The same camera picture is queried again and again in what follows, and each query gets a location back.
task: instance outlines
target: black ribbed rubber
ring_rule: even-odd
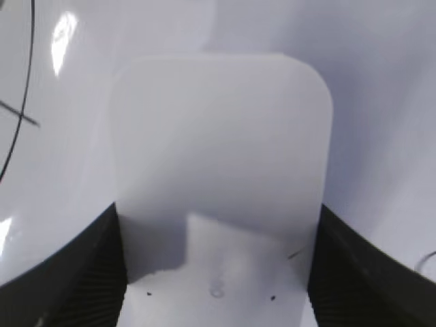
[[[49,326],[116,326],[127,285],[118,221]]]
[[[126,287],[112,205],[52,257],[0,287],[0,326],[116,326]]]
[[[376,249],[326,207],[308,292],[320,327],[436,326],[436,285]]]

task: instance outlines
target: black curved edge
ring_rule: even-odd
[[[308,287],[320,327],[436,326],[436,284],[323,206]]]
[[[26,108],[26,102],[27,102],[27,93],[29,92],[29,83],[30,83],[30,73],[32,68],[32,60],[33,60],[33,42],[35,39],[35,0],[31,0],[31,34],[30,34],[30,45],[29,45],[29,62],[27,64],[27,75],[26,75],[26,85],[25,85],[25,92],[22,97],[22,103],[21,103],[21,111],[20,116],[18,118],[18,122],[16,125],[14,137],[12,138],[12,143],[9,148],[9,152],[7,153],[7,157],[5,160],[5,163],[3,164],[3,168],[0,172],[0,183],[3,180],[3,177],[5,176],[7,167],[9,166],[12,153],[15,149],[15,144],[18,139],[18,134],[20,133],[21,123],[23,120],[23,117],[25,116],[25,108]]]
[[[126,287],[113,204],[64,248],[0,287],[0,326],[116,326]]]

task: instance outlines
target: white plastic surface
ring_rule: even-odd
[[[27,0],[5,1],[0,10],[0,100],[17,110],[29,64],[30,17]]]
[[[298,325],[332,119],[320,77],[282,55],[145,59],[109,107],[133,281],[119,326]]]

